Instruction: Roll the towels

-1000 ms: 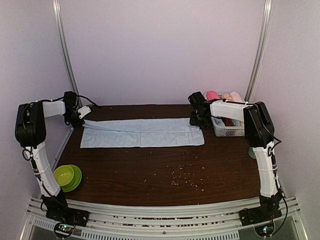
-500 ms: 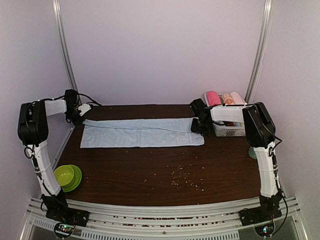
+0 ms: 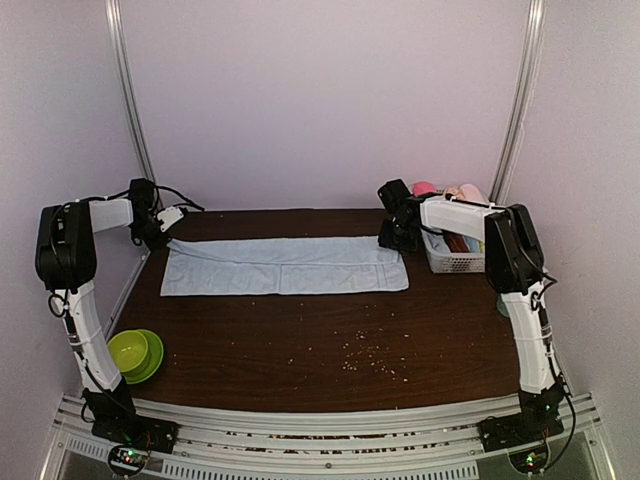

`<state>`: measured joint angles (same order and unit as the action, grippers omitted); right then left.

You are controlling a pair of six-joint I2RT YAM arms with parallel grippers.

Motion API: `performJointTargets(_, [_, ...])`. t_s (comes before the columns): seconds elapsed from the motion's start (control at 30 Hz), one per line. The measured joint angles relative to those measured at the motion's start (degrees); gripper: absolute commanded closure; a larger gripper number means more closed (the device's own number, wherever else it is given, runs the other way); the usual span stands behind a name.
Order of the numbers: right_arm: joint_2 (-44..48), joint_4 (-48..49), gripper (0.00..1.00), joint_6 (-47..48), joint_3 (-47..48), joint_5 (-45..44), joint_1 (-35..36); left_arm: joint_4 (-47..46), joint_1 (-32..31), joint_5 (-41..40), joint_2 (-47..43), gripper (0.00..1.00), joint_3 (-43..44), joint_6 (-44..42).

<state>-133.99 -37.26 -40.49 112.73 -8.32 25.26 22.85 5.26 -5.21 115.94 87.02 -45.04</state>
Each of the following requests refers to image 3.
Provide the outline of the magenta pink towel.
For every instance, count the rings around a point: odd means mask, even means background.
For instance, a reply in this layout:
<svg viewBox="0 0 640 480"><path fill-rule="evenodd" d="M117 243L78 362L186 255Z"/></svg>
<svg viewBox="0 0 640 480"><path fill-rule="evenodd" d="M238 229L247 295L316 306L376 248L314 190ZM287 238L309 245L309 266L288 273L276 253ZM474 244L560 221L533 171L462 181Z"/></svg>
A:
<svg viewBox="0 0 640 480"><path fill-rule="evenodd" d="M438 190L430 182L419 181L412 185L411 192L415 197L425 197L430 195L436 195L438 193Z"/></svg>

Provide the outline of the white plastic basket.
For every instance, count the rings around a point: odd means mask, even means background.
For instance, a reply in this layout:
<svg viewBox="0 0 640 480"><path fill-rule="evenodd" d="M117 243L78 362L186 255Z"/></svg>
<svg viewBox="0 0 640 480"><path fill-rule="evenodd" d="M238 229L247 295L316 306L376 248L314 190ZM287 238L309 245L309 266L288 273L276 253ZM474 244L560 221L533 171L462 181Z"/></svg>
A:
<svg viewBox="0 0 640 480"><path fill-rule="evenodd" d="M431 249L426 235L443 236L444 232L435 230L422 231L423 243L425 246L426 256L429 266L433 273L483 273L485 265L485 243L475 238L461 235L470 250L469 253L451 253L449 256L439 255Z"/></svg>

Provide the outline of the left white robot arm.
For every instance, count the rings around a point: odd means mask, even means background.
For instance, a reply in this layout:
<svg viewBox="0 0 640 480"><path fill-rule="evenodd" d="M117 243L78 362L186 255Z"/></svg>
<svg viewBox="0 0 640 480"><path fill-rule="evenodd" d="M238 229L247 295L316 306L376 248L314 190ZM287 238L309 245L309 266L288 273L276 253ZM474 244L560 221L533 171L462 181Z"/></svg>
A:
<svg viewBox="0 0 640 480"><path fill-rule="evenodd" d="M184 218L181 207L147 210L142 200L115 197L89 197L41 211L36 273L49 292L50 312L63 322L87 394L113 399L126 385L109 353L95 304L95 236L128 228L137 242L158 249Z"/></svg>

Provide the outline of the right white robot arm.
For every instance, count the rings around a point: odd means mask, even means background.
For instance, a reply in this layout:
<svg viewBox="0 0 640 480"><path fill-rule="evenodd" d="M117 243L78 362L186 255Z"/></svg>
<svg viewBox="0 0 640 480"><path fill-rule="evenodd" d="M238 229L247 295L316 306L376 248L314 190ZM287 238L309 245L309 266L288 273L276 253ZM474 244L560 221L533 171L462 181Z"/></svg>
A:
<svg viewBox="0 0 640 480"><path fill-rule="evenodd" d="M558 384L551 326L544 295L555 280L544 270L544 254L529 211L460 200L451 194L412 195L390 182L377 195L390 216L378 243L401 253L417 250L424 231L447 231L485 244L484 272L500 295L511 322L520 368L520 392L541 396Z"/></svg>

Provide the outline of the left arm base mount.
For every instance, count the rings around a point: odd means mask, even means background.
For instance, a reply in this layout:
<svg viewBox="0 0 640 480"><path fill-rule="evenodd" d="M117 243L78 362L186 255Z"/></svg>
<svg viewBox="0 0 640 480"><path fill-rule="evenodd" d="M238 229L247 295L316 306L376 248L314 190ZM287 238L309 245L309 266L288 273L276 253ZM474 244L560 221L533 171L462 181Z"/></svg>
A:
<svg viewBox="0 0 640 480"><path fill-rule="evenodd" d="M140 415L98 416L91 427L94 436L138 450L172 453L179 426L176 422Z"/></svg>

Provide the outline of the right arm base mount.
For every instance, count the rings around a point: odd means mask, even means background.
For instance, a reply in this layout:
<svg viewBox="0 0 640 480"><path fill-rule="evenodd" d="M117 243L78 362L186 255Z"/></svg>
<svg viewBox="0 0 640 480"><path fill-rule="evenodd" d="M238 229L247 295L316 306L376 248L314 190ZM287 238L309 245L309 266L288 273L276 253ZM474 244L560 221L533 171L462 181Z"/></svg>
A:
<svg viewBox="0 0 640 480"><path fill-rule="evenodd" d="M564 432L563 422L556 411L541 421L523 412L490 416L480 421L477 428L485 452L543 443L548 437Z"/></svg>

